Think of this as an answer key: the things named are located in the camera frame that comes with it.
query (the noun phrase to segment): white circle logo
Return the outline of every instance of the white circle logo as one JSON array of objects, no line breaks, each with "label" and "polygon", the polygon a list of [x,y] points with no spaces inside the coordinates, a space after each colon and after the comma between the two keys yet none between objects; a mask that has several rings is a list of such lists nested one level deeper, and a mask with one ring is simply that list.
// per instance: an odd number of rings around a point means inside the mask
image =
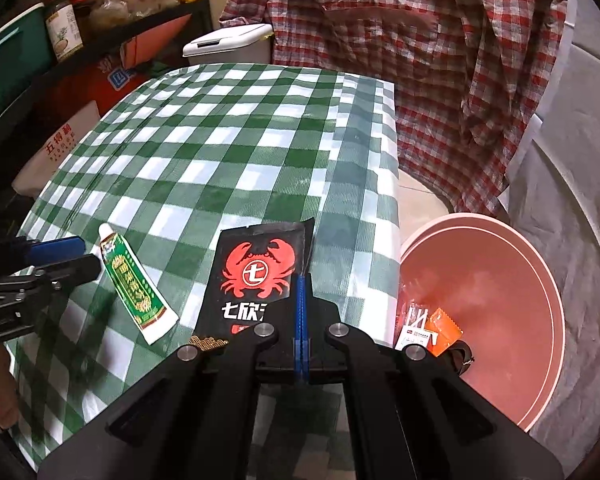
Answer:
[{"label": "white circle logo", "polygon": [[242,280],[245,285],[256,286],[266,280],[268,274],[269,266],[265,262],[253,260],[242,271]]}]

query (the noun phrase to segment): red and white plaid cloth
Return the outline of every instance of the red and white plaid cloth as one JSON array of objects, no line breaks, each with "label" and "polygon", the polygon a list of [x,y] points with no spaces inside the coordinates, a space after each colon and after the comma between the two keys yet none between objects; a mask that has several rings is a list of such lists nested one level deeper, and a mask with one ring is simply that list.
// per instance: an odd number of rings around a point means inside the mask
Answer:
[{"label": "red and white plaid cloth", "polygon": [[229,0],[221,25],[271,23],[275,64],[394,82],[400,167],[456,211],[493,213],[565,14],[566,0]]}]

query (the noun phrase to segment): red crab logo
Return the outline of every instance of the red crab logo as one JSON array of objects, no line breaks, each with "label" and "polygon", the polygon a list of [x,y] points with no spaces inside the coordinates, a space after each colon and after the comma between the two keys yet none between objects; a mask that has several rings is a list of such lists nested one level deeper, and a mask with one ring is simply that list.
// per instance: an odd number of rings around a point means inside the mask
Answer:
[{"label": "red crab logo", "polygon": [[284,240],[274,238],[267,244],[264,254],[250,252],[251,244],[239,244],[226,259],[222,275],[226,281],[220,285],[220,290],[228,293],[230,290],[236,298],[244,296],[245,288],[259,288],[259,298],[268,298],[275,288],[282,294],[283,287],[288,287],[285,280],[296,268],[294,248]]}]

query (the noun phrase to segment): black pouch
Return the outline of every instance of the black pouch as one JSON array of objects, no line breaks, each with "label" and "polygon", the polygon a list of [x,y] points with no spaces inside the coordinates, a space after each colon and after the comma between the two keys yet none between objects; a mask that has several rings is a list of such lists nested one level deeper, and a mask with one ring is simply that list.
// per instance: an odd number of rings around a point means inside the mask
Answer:
[{"label": "black pouch", "polygon": [[287,298],[291,274],[308,267],[314,224],[311,218],[222,231],[193,344],[206,338],[220,346],[259,323],[268,303]]}]

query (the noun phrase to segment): pink trash bin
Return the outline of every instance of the pink trash bin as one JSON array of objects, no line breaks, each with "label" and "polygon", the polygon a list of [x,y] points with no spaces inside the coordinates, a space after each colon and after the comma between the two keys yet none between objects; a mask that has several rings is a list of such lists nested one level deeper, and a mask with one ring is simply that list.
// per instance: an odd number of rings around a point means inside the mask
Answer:
[{"label": "pink trash bin", "polygon": [[487,216],[443,216],[403,244],[400,282],[398,306],[445,310],[476,359],[462,378],[528,431],[554,392],[565,342],[560,295],[534,247]]}]

